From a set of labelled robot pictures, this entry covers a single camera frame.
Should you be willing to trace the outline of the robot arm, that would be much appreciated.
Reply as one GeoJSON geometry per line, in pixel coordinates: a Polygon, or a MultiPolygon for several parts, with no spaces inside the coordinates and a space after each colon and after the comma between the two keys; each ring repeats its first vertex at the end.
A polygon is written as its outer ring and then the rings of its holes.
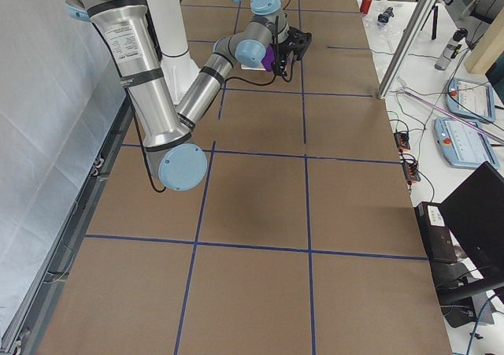
{"type": "Polygon", "coordinates": [[[206,155],[191,142],[235,64],[285,77],[302,60],[309,32],[289,25],[280,0],[250,0],[244,31],[219,39],[208,61],[191,59],[180,0],[65,0],[68,13],[93,24],[137,113],[151,181],[190,190],[203,179],[206,155]]]}

